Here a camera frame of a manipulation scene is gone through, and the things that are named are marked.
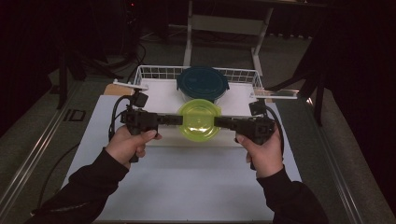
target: dark teal round container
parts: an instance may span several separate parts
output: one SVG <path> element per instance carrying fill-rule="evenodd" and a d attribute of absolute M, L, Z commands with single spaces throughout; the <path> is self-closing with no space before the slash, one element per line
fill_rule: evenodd
<path fill-rule="evenodd" d="M 186 101 L 205 99 L 212 103 L 230 89 L 227 77 L 218 70 L 205 66 L 192 66 L 177 77 L 177 89 Z"/>

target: translucent yellow container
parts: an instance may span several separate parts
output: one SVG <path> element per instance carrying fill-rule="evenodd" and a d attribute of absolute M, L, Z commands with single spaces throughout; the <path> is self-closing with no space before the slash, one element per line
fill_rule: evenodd
<path fill-rule="evenodd" d="M 214 120 L 221 116 L 221 108 L 207 100 L 188 101 L 177 113 L 183 116 L 183 125 L 178 126 L 180 132 L 193 142 L 205 142 L 219 132 Z"/>

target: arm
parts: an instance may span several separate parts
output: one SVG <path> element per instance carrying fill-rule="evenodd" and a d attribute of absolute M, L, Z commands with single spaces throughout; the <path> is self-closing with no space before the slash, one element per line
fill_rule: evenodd
<path fill-rule="evenodd" d="M 156 132 L 131 136 L 121 127 L 91 165 L 70 175 L 69 183 L 46 201 L 26 224 L 36 223 L 92 223 L 105 207 L 107 198 L 118 188 L 128 173 L 129 159 L 136 153 L 145 156 L 145 144 Z"/>
<path fill-rule="evenodd" d="M 312 191 L 301 182 L 291 182 L 286 174 L 278 129 L 262 146 L 240 134 L 236 139 L 247 150 L 247 162 L 256 167 L 267 205 L 275 212 L 275 224 L 329 222 Z"/>

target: wire rack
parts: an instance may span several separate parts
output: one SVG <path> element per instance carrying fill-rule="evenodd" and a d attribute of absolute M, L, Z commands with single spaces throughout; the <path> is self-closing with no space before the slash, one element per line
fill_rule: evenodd
<path fill-rule="evenodd" d="M 140 65 L 136 71 L 134 85 L 139 86 L 143 78 L 177 79 L 177 76 L 188 68 L 188 66 Z M 262 80 L 256 70 L 217 67 L 214 69 L 226 76 L 229 82 L 251 84 L 255 94 L 259 95 L 264 91 Z"/>

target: black sleeve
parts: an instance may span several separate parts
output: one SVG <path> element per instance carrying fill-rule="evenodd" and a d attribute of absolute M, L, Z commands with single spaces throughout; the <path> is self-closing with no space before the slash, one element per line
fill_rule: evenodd
<path fill-rule="evenodd" d="M 70 175 L 69 183 L 25 223 L 92 223 L 127 173 L 126 167 L 103 150 L 93 164 Z"/>
<path fill-rule="evenodd" d="M 268 207 L 275 212 L 274 224 L 329 223 L 314 193 L 301 182 L 291 182 L 285 169 L 257 181 Z"/>

